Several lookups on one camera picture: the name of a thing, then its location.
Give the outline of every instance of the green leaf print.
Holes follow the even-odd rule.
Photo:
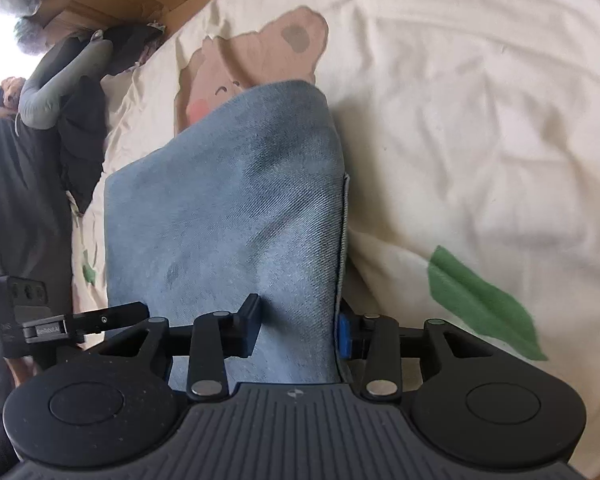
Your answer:
[[[485,282],[438,246],[427,268],[431,297],[474,332],[500,339],[520,355],[546,361],[533,319],[512,295]]]
[[[89,264],[89,254],[87,251],[82,253],[82,275],[85,282],[90,285],[96,284],[96,271]]]

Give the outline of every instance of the cartoon bear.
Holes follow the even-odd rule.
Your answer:
[[[260,32],[206,37],[180,72],[178,132],[252,86],[289,79],[314,84],[328,30],[320,14],[298,7]]]

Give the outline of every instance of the white blanket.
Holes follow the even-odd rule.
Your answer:
[[[203,38],[300,5],[329,26],[316,85],[342,136],[349,256],[371,297],[403,326],[471,326],[433,298],[438,246],[509,294],[526,342],[488,340],[545,356],[535,364],[576,388],[589,421],[573,465],[599,472],[600,0],[212,1],[146,66],[104,81],[110,135],[76,219],[75,304],[107,304],[104,179],[174,136],[179,71]]]

